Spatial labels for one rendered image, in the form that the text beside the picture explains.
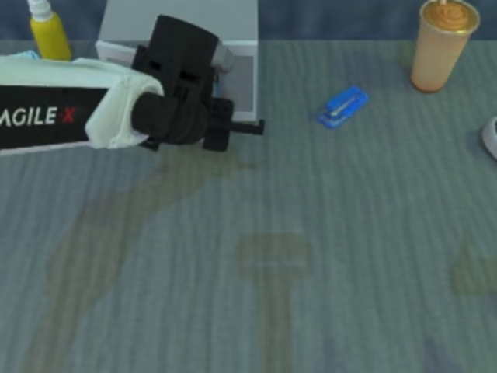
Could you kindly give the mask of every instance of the blue box cutter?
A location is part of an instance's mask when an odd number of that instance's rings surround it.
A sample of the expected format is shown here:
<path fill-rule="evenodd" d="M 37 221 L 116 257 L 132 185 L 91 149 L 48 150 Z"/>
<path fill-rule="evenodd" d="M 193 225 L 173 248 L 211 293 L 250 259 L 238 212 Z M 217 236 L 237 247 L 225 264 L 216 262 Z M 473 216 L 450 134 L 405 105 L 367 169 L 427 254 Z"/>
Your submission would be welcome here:
<path fill-rule="evenodd" d="M 351 87 L 326 103 L 318 115 L 318 122 L 327 128 L 338 128 L 367 101 L 367 94 L 362 89 Z"/>

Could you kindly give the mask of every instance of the gray box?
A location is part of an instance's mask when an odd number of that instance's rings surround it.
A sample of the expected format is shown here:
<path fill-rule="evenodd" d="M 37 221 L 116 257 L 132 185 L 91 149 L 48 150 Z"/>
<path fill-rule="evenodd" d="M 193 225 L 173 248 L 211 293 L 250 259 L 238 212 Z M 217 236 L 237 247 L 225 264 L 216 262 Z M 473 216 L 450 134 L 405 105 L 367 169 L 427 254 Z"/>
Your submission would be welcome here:
<path fill-rule="evenodd" d="M 235 67 L 221 77 L 221 95 L 235 102 L 233 120 L 256 122 L 257 0 L 108 0 L 97 43 L 99 57 L 130 64 L 134 50 L 127 48 L 126 51 L 120 46 L 147 45 L 160 15 L 193 23 L 221 39 L 235 56 Z"/>

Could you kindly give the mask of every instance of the brown cup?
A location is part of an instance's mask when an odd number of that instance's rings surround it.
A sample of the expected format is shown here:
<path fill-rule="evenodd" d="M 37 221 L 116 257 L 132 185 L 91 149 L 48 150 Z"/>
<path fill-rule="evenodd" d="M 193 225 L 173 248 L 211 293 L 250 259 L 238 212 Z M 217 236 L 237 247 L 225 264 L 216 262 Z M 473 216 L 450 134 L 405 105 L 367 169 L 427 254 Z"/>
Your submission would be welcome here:
<path fill-rule="evenodd" d="M 475 7 L 461 0 L 426 2 L 420 26 L 411 83 L 422 92 L 440 91 L 450 77 L 471 34 L 480 25 Z"/>

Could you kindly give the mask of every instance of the glue bottle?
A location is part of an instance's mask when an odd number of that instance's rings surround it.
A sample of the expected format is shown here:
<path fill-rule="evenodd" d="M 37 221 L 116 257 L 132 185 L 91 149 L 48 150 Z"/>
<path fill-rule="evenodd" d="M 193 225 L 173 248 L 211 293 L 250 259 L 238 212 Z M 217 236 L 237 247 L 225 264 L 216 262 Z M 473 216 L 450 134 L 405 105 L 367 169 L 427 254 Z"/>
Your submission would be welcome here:
<path fill-rule="evenodd" d="M 42 58 L 70 61 L 71 49 L 61 17 L 52 11 L 48 0 L 28 0 L 31 30 Z"/>

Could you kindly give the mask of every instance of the black robot arm segment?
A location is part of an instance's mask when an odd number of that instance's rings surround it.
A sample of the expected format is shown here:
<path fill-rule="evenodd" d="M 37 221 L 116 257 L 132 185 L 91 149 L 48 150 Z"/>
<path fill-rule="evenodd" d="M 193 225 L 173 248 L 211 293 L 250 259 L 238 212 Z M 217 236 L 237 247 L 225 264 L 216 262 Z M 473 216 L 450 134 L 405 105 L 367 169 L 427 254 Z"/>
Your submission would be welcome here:
<path fill-rule="evenodd" d="M 142 144 L 157 149 L 161 143 L 193 144 L 204 139 L 206 150 L 226 150 L 231 131 L 262 134 L 259 125 L 231 122 L 234 104 L 216 99 L 211 67 L 219 39 L 198 26 L 159 16 L 148 47 L 137 49 L 132 69 L 162 84 L 164 96 L 144 94 L 135 104 L 131 123 L 150 138 Z"/>

